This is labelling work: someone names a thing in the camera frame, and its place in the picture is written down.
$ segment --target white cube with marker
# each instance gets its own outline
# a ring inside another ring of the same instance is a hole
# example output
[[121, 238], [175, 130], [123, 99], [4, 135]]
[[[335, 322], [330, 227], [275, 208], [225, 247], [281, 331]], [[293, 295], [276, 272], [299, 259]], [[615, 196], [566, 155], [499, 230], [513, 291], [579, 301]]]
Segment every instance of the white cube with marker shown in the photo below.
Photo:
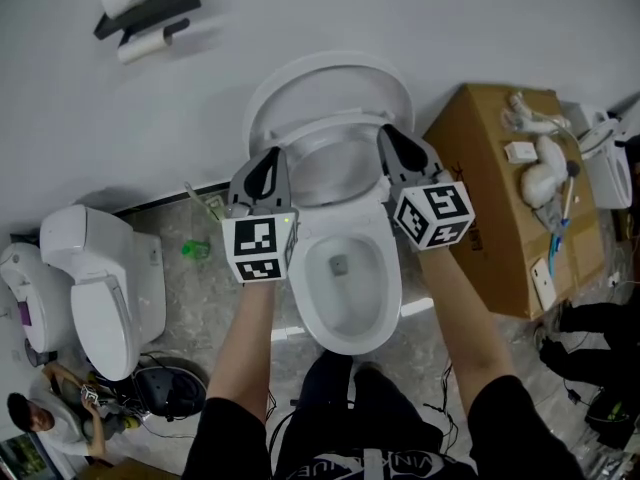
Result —
[[286, 279], [296, 231], [294, 212], [223, 220], [225, 253], [238, 282]]
[[464, 183], [407, 187], [398, 198], [395, 222], [420, 250], [453, 245], [475, 219]]

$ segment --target green bottle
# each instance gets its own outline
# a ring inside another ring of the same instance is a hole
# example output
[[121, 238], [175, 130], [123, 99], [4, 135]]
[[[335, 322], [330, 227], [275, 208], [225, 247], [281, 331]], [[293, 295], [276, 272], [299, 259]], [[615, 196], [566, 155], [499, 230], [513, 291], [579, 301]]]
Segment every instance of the green bottle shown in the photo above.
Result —
[[207, 242], [198, 242], [196, 240], [187, 240], [182, 246], [182, 255], [185, 258], [194, 260], [203, 260], [209, 257], [211, 246]]

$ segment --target black shelf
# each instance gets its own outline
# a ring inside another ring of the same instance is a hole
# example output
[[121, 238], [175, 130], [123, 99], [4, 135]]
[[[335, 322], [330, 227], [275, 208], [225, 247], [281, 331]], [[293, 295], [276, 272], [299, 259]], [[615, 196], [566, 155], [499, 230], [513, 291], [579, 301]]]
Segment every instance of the black shelf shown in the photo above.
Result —
[[200, 0], [147, 0], [114, 20], [103, 14], [93, 35], [102, 41], [119, 30], [125, 30], [128, 35], [137, 34], [201, 6]]

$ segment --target black pants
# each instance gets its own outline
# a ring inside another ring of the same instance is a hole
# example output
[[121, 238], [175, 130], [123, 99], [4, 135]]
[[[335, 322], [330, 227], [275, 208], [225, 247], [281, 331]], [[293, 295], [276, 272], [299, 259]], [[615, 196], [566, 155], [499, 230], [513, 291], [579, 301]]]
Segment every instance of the black pants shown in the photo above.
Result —
[[600, 387], [624, 388], [635, 376], [640, 359], [640, 315], [634, 308], [609, 303], [569, 307], [562, 312], [560, 331], [604, 333], [611, 348], [568, 353], [562, 343], [545, 340], [540, 359], [561, 377]]
[[396, 385], [374, 369], [358, 372], [353, 409], [347, 389], [353, 358], [325, 351], [302, 385], [282, 439], [277, 472], [293, 471], [322, 453], [362, 448], [438, 452], [442, 432], [422, 421]]

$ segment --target purple label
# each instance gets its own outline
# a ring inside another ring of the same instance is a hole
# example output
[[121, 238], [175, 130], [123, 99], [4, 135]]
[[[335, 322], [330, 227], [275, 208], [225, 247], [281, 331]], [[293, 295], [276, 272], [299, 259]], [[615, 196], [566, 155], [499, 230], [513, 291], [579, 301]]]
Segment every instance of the purple label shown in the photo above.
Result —
[[31, 327], [31, 315], [29, 315], [29, 304], [26, 301], [18, 302], [18, 309], [20, 310], [20, 320], [22, 325]]

